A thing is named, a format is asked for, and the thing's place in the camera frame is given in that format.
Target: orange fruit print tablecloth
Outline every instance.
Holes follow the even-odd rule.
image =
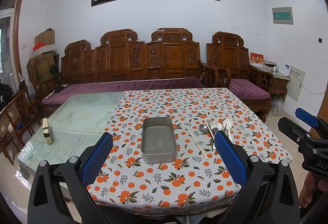
[[[141,133],[145,118],[172,119],[178,145],[177,159],[147,164],[142,159]],[[231,117],[234,144],[263,161],[292,162],[281,142],[265,124],[226,88],[126,91],[105,131],[114,146],[94,184],[87,187],[100,204],[146,216],[185,215],[231,203],[240,190],[220,155],[211,150],[213,140],[198,126]],[[199,151],[188,128],[207,154]]]

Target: white wall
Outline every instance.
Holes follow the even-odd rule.
[[[29,54],[34,47],[34,37],[46,30],[46,0],[22,0],[19,24],[18,24],[18,47],[22,73],[28,79],[26,65],[30,59]]]
[[[294,25],[273,24],[272,8],[292,7]],[[268,0],[270,16],[269,60],[286,62],[304,72],[304,86],[314,93],[325,92],[328,80],[328,13],[324,0]],[[298,101],[286,96],[284,110],[295,117],[301,107],[313,115],[324,95],[304,88]]]
[[[200,42],[203,61],[205,45],[217,31],[239,34],[250,50],[268,54],[267,0],[117,0],[94,7],[91,0],[47,0],[46,9],[61,57],[77,40],[86,39],[95,48],[104,33],[130,28],[149,42],[162,27],[188,29]]]

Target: tile floor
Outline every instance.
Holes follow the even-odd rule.
[[[304,179],[307,173],[301,167],[303,156],[298,153],[296,143],[279,132],[277,126],[279,119],[280,117],[277,116],[267,118],[265,124],[273,132],[273,134],[278,137],[278,139],[283,143],[291,156],[294,158],[291,167],[299,193],[303,187]],[[26,142],[29,138],[30,136],[27,133],[24,135],[23,140]],[[17,163],[17,155],[14,160],[14,165],[12,166],[4,157],[3,153],[0,154],[0,191],[8,202],[12,211],[23,224],[27,223],[27,205],[32,182],[33,176],[30,176],[30,178],[26,180],[26,177],[22,175],[22,172],[20,171]],[[81,217],[72,202],[68,203],[68,208],[70,209],[73,218],[81,223]],[[206,215],[209,217],[212,217],[216,214],[218,214],[217,210],[206,213]]]

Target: drawer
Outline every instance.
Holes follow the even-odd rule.
[[[274,78],[272,88],[285,88],[288,82],[287,79]]]

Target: rectangular metal tray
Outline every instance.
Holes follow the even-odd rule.
[[[169,117],[145,118],[141,152],[146,163],[170,163],[177,158],[172,120]]]

